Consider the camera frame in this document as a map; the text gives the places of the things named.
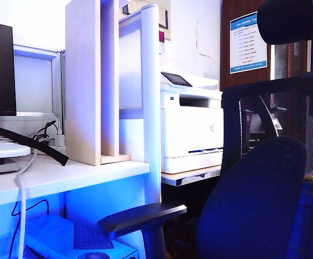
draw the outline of white shelf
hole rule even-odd
[[[20,158],[23,166],[30,157]],[[149,172],[149,164],[136,161],[92,166],[69,160],[62,166],[48,156],[38,155],[24,174],[27,199],[61,193],[99,183],[128,178]],[[0,174],[0,205],[19,200],[16,173]]]
[[[161,183],[175,187],[219,176],[221,166],[212,166],[178,174],[161,174]]]

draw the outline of printer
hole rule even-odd
[[[161,72],[162,172],[221,165],[221,95],[215,79]]]

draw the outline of white cable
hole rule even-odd
[[[22,175],[26,172],[26,170],[31,166],[31,164],[34,162],[37,151],[35,149],[32,149],[33,157],[32,159],[23,167],[21,170],[19,170],[16,174],[16,179],[18,182],[18,185],[20,187],[20,193],[21,193],[21,222],[20,222],[20,238],[19,238],[19,248],[18,248],[18,259],[23,259],[23,251],[24,251],[24,241],[25,241],[25,230],[26,230],[26,190],[24,187]]]

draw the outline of wall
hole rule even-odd
[[[221,0],[171,0],[162,68],[219,79]]]
[[[13,27],[15,44],[65,49],[65,5],[70,0],[0,0],[0,24]]]

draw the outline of black cable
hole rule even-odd
[[[43,199],[43,200],[41,200],[41,201],[38,201],[37,203],[35,203],[35,204],[32,205],[31,207],[27,208],[26,211],[27,211],[27,210],[30,210],[30,209],[32,209],[32,208],[34,208],[36,205],[38,205],[38,204],[40,204],[40,203],[42,203],[42,202],[46,202],[46,204],[47,204],[47,210],[46,210],[46,212],[47,212],[47,214],[49,214],[49,213],[50,213],[50,204],[49,204],[48,201],[45,200],[45,199]],[[14,242],[15,242],[15,237],[16,237],[17,230],[18,230],[18,228],[19,228],[19,226],[20,226],[20,223],[21,223],[21,212],[15,213],[15,210],[16,210],[16,208],[17,208],[17,205],[18,205],[18,201],[15,203],[14,209],[12,209],[11,216],[14,217],[14,216],[20,215],[20,217],[18,218],[18,222],[17,222],[17,224],[16,224],[16,228],[15,228],[15,230],[14,230],[14,234],[13,234],[12,239],[11,239],[10,249],[9,249],[9,257],[8,257],[8,259],[11,259],[12,249],[13,249]]]
[[[40,131],[44,131],[44,134],[46,134],[46,130],[48,127],[51,127],[52,125],[56,128],[57,132],[58,132],[58,128],[57,126],[55,125],[56,121],[55,120],[52,120],[52,121],[49,121],[48,123],[46,123],[45,127],[41,128],[40,130],[38,130],[37,132],[34,132],[33,134],[37,134],[39,133]]]
[[[44,134],[40,134],[40,135],[35,135],[34,136],[34,139],[35,140],[39,140],[39,139],[45,139],[45,138],[48,138],[49,136],[46,134],[46,135],[44,135]]]

